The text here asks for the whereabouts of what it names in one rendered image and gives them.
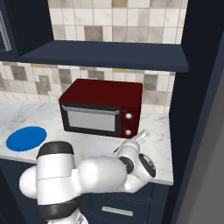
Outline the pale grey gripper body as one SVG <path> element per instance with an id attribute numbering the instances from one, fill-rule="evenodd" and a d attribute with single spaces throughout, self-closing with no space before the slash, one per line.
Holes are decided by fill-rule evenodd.
<path id="1" fill-rule="evenodd" d="M 140 131 L 135 137 L 134 140 L 138 144 L 143 144 L 147 141 L 147 139 L 150 137 L 150 132 L 147 129 L 143 129 Z"/>

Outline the glass toaster oven door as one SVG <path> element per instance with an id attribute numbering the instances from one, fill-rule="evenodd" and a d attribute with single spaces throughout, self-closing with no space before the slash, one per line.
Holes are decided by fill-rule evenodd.
<path id="1" fill-rule="evenodd" d="M 119 110 L 119 115 L 99 115 L 65 111 L 61 106 L 98 110 Z M 121 108 L 116 106 L 106 106 L 78 102 L 61 102 L 59 104 L 65 131 L 100 135 L 107 137 L 120 137 L 121 128 Z"/>

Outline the red toaster oven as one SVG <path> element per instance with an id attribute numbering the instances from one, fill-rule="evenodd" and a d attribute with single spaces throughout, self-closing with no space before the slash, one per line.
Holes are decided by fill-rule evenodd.
<path id="1" fill-rule="evenodd" d="M 59 98 L 61 102 L 78 102 L 121 108 L 120 138 L 132 138 L 138 132 L 142 107 L 143 84 L 114 80 L 77 79 Z M 126 119 L 126 113 L 132 118 Z"/>

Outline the blue round plate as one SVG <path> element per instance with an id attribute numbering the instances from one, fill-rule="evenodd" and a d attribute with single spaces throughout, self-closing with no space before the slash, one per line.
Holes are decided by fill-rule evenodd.
<path id="1" fill-rule="evenodd" d="M 11 151 L 29 151 L 41 145 L 46 136 L 46 131 L 39 126 L 23 127 L 9 135 L 6 146 Z"/>

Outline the dark navy base cupboard door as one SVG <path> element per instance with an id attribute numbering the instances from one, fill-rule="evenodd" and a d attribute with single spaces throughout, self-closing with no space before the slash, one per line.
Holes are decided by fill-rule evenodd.
<path id="1" fill-rule="evenodd" d="M 24 224 L 46 224 L 39 215 L 36 201 L 25 197 L 19 190 L 20 176 L 30 167 L 32 167 L 30 163 L 0 158 L 0 168 L 24 218 Z"/>

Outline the dark navy drawer front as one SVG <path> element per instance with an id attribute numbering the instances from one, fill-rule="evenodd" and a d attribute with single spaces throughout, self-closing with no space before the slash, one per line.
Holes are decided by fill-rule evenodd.
<path id="1" fill-rule="evenodd" d="M 89 193 L 81 196 L 80 211 L 88 224 L 162 224 L 168 185 L 149 183 L 135 193 Z M 102 211 L 102 207 L 133 211 L 133 217 Z"/>

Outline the dark navy tall cupboard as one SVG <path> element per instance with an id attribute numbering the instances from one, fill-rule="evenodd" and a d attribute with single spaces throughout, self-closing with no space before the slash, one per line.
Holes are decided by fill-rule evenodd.
<path id="1" fill-rule="evenodd" d="M 176 224 L 224 66 L 224 0 L 188 0 L 181 47 L 188 73 L 177 73 L 169 112 L 174 184 L 161 224 Z"/>

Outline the dark navy wall shelf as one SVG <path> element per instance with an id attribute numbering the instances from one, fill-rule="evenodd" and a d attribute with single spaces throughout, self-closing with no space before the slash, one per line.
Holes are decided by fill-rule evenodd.
<path id="1" fill-rule="evenodd" d="M 21 62 L 80 67 L 188 72 L 181 45 L 54 40 L 19 57 Z"/>

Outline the dark navy wall cupboard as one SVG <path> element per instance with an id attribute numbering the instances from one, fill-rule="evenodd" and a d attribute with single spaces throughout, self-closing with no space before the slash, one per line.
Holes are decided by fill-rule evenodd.
<path id="1" fill-rule="evenodd" d="M 47 0 L 0 0 L 0 11 L 11 45 L 0 60 L 24 61 L 54 41 Z"/>

